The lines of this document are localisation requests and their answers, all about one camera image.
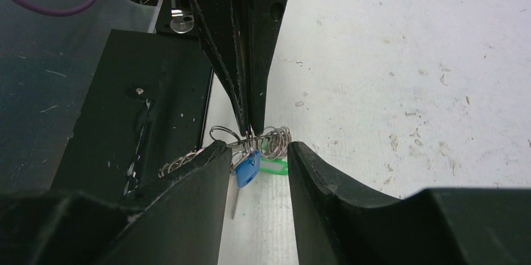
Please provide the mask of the green capped key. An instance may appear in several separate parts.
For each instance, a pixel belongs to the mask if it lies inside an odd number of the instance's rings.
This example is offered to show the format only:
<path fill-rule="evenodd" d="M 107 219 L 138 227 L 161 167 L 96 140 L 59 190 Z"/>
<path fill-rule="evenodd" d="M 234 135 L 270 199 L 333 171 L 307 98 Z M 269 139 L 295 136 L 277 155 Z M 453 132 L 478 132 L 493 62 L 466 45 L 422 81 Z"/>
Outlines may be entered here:
<path fill-rule="evenodd" d="M 259 141 L 260 171 L 274 175 L 288 175 L 287 142 L 282 138 L 265 138 Z"/>

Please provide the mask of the blue capped key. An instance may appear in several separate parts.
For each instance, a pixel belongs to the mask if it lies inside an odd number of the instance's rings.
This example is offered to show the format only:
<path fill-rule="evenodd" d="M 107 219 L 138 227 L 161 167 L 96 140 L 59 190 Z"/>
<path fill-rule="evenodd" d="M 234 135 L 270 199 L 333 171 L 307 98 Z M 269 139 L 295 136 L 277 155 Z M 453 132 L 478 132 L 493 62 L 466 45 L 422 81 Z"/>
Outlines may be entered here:
<path fill-rule="evenodd" d="M 259 173 L 260 152 L 251 150 L 242 152 L 242 157 L 235 163 L 232 175 L 235 177 L 235 194 L 230 212 L 230 218 L 234 219 L 237 211 L 240 190 L 251 183 Z"/>

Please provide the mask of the metal keyring with red handle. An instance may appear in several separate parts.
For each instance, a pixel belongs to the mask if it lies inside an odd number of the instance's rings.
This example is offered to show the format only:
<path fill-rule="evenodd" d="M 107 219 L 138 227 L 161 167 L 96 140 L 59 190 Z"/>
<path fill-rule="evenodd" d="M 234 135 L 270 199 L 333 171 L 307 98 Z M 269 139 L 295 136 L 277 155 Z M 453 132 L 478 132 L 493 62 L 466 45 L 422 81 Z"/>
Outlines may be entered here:
<path fill-rule="evenodd" d="M 263 172 L 276 175 L 288 174 L 287 146 L 292 142 L 291 131 L 288 127 L 266 127 L 264 134 L 254 135 L 251 138 L 240 137 L 233 130 L 220 125 L 214 125 L 209 130 L 209 136 L 215 140 L 214 132 L 225 132 L 235 138 L 227 146 L 233 150 L 233 155 L 244 156 L 246 151 L 260 153 L 260 159 L 266 162 L 277 163 L 279 169 L 261 169 Z"/>

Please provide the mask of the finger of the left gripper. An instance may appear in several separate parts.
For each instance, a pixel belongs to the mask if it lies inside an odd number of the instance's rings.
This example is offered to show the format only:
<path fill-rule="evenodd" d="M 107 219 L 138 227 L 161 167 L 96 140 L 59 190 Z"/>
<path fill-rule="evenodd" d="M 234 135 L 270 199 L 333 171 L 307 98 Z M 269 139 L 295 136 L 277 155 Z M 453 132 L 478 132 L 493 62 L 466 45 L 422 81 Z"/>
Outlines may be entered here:
<path fill-rule="evenodd" d="M 202 49 L 229 96 L 239 132 L 249 130 L 242 0 L 190 0 Z"/>
<path fill-rule="evenodd" d="M 265 129 L 268 77 L 288 0 L 230 0 L 235 42 L 231 97 L 241 135 Z"/>

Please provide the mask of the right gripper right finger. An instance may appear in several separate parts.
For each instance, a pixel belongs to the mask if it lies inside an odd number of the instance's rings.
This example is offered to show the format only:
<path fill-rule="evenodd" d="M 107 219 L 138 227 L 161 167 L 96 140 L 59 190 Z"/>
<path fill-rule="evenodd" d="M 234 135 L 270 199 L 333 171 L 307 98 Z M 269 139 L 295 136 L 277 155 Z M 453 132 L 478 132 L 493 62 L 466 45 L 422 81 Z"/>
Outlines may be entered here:
<path fill-rule="evenodd" d="M 374 190 L 288 146 L 300 264 L 529 264 L 528 189 Z"/>

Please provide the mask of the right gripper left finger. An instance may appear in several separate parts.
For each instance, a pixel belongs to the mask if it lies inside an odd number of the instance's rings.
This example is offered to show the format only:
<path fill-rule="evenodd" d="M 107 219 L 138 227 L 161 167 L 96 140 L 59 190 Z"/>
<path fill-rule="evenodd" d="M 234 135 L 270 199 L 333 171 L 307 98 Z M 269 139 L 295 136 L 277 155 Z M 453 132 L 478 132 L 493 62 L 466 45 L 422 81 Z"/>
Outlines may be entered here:
<path fill-rule="evenodd" d="M 109 202 L 83 192 L 1 195 L 2 264 L 216 264 L 232 151 L 218 140 Z"/>

